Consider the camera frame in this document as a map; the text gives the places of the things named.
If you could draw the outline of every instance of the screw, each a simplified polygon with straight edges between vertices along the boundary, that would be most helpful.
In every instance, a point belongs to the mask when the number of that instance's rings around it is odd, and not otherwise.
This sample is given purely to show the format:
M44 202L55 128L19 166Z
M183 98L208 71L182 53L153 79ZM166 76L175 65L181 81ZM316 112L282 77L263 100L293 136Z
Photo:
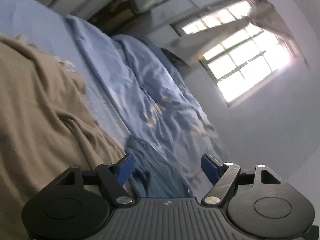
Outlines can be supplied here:
M218 204L220 202L220 199L218 197L215 197L215 196L210 196L210 197L206 197L204 199L204 202L206 202L209 205L215 205L215 204Z
M132 198L127 197L127 196L122 196L122 197L118 197L116 199L116 201L117 201L118 204L127 205L127 204L130 204L132 202Z

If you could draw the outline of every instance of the window pane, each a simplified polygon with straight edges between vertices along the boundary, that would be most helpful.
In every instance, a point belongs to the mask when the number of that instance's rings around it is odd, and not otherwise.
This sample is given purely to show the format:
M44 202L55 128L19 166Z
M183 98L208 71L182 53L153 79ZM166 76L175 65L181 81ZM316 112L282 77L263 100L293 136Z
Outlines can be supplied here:
M203 17L202 20L209 28L221 25L221 22L219 22L214 15Z
M218 82L218 87L228 102L249 89L247 82L244 80L239 71Z
M206 60L209 60L209 59L217 56L219 53L221 53L223 51L224 51L224 48L220 44L218 44L217 46L213 47L212 49L210 49L209 51L204 53L203 56Z
M224 40L222 42L222 44L226 49L228 49L228 48L231 48L232 46L234 46L234 45L238 44L239 42L244 41L248 38L250 38L248 33L245 30L240 30L240 31L236 32L235 34L233 34L232 36L230 36L229 38L227 38L226 40Z
M186 34L193 34L205 30L206 27L201 21L196 21L182 28Z
M258 34L259 32L262 32L262 30L259 27L254 26L251 23L249 23L249 25L245 29L247 30L247 32L251 37Z
M235 18L226 9L218 11L215 14L215 17L222 23L229 23L235 20Z
M230 56L233 58L235 63L240 66L244 62L252 59L254 56L260 53L256 44L253 41L248 41L245 44L230 52Z
M183 27L182 29L186 34L197 33L199 31L197 26L194 23L189 24L189 25Z
M264 57L272 70L281 68L290 62L289 53L280 44L269 48L265 52Z
M209 63L208 67L217 79L223 77L225 74L228 74L236 68L229 55L225 55Z
M271 70L264 57L260 56L244 66L241 69L241 72L248 82L248 85L252 87L254 84L268 76L271 73Z
M270 32L264 32L253 40L261 51L267 50L269 47L279 43L276 36Z
M237 19L241 19L248 16L251 5L247 1L243 1L229 6L228 9Z

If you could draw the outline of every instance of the circular pad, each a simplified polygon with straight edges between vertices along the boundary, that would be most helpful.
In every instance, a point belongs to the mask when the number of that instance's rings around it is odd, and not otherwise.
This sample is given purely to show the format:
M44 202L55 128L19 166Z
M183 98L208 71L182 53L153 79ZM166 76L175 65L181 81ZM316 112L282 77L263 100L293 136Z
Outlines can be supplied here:
M55 186L27 202L21 217L26 229L41 239L74 240L95 234L109 210L107 201L93 192Z
M254 204L255 211L266 218L284 218L292 210L289 202L277 197L265 197Z

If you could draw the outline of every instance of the beige blanket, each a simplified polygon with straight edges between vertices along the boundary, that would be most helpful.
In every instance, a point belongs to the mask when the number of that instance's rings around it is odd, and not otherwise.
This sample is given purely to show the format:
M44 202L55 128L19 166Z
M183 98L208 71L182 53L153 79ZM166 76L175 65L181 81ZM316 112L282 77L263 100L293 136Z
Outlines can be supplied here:
M84 91L82 77L53 56L0 36L0 239L28 239L23 205L69 166L94 169L124 156Z

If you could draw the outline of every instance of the window frame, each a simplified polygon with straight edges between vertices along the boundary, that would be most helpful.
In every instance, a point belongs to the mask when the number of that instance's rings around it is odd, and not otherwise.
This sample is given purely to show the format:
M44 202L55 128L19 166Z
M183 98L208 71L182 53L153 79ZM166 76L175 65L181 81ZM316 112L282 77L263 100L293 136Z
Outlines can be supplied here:
M233 4L236 4L238 2L241 2L241 1L245 1L245 0L220 0L214 4L211 4L209 6L206 6L205 8L202 8L200 10L198 10L197 12L194 12L192 14L189 14L188 16L185 16L185 17L182 17L180 20L178 21L175 21L174 23L171 24L171 27L175 30L175 32L181 37L181 36L184 36L184 35L188 35L185 33L185 31L182 29L183 27L185 27L186 25L190 25L192 24L193 22L196 22L198 21L199 19L201 19L202 17L205 17L211 13L214 13L214 12L217 12L217 11L220 11L220 10L223 10ZM253 4L259 2L261 0L251 0L251 2ZM204 24L204 26L206 26L208 28L208 26L205 24L205 22L203 20L201 20L202 24ZM266 58L264 57L264 54L265 54L265 50L264 51L260 51L259 54L257 54L256 56L254 56L253 58L251 58L250 60L246 61L245 63L241 64L240 66L237 66L237 64L234 62L233 58L229 55L229 53L236 49L237 47L247 43L248 41L253 41L254 42L254 38L256 38L257 36L259 36L260 34L264 33L265 31L262 30L261 32L253 35L252 37L249 37L247 38L246 40L243 40L239 43L237 43L236 45L226 49L223 44L221 44L224 48L224 51L217 54L216 56L212 57L211 59L209 60L206 60L204 57L199 60L199 63L204 67L204 69L207 71L207 73L209 74L209 76L211 77L211 79L214 81L215 85L217 86L219 92L221 93L221 96L222 98L225 100L226 104L228 107L230 107L231 105L233 105L233 103L235 103L236 101L238 102L240 98L247 98L248 95L251 95L253 94L257 88L259 89L261 87L261 84L265 83L266 80L267 82L269 80L271 80L272 78L274 78L274 76L276 76L279 72L279 69L276 69L276 70L272 70L272 68L270 67L268 61L266 60ZM291 40L287 40L287 39L284 39L278 35L275 35L276 38L278 39L279 43L284 49L285 51L290 55L290 58L297 58L299 55L300 55L300 52L298 51L298 47L295 43L295 41L291 41ZM215 75L213 74L213 72L211 71L210 67L209 67L209 63L219 59L220 57L223 57L225 55L229 55L229 57L231 58L231 60L233 61L233 63L235 64L236 68L232 71L230 71L229 73L227 73L226 75L220 77L220 78L216 78ZM263 58L265 59L266 63L268 64L270 70L271 70L271 73L268 74L265 78L263 78L261 81L257 82L256 84L254 84L251 88L249 88L249 90L247 90L246 92L242 93L241 95L237 96L236 98L232 99L231 101L227 101L223 94L222 94L222 91L219 89L218 87L218 82L220 82L221 80L231 76L232 74L236 73L239 71L239 73L242 75L242 77L244 78L242 72L240 71L244 66L246 66L248 64L248 62L251 62L253 60L255 60L256 58L260 57L260 56L263 56Z
M184 32L184 30L182 29L186 25L189 25L189 24L201 19L202 17L204 17L208 14L223 10L223 9L225 9L233 4L236 4L238 2L241 2L241 1L244 1L244 0L220 0L220 1L217 1L216 3L207 5L204 8L202 8L194 13L188 14L187 16L180 18L179 20L170 24L170 26L175 30L175 32L180 37L182 37L184 35L187 35ZM252 0L253 3L256 3L258 1L261 1L261 0Z

